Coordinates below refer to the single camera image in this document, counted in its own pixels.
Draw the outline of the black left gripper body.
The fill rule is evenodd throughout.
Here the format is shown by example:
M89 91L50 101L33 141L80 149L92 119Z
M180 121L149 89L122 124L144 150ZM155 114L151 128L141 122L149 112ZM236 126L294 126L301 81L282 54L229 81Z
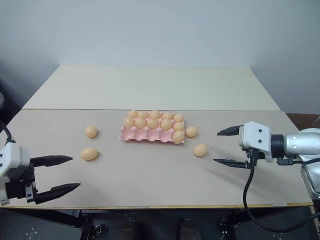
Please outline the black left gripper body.
M35 169L32 164L10 168L7 177L9 182L5 183L5 191L9 200L26 198L28 203L37 204Z

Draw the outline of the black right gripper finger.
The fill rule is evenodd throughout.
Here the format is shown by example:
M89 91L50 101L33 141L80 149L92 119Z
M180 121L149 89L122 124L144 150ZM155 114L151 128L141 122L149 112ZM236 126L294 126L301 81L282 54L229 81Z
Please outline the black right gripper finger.
M239 135L240 128L243 127L243 125L236 125L231 126L226 129L223 129L217 133L218 136L237 136Z
M241 162L241 161L236 161L234 159L228 159L228 158L214 158L213 160L217 163L220 163L232 168L241 168L241 169L251 168L250 164L247 161Z

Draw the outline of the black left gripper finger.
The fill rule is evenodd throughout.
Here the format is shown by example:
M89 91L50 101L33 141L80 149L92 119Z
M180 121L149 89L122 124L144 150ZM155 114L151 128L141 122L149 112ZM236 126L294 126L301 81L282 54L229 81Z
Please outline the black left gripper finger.
M72 160L72 157L65 156L65 155L48 155L48 156L40 156L34 157L30 159L30 164L35 167L51 167L55 165L60 165L62 163L68 162Z
M49 191L37 193L34 198L34 202L42 204L51 200L58 199L79 187L80 183L67 183L59 186L52 187Z

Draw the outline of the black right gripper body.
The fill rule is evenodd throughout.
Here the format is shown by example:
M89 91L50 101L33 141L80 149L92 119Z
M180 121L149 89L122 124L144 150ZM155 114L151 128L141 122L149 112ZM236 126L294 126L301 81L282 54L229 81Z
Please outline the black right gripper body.
M241 168L251 169L257 166L259 159L265 159L265 154L256 148L242 147L242 150L246 153L248 160L246 160Z

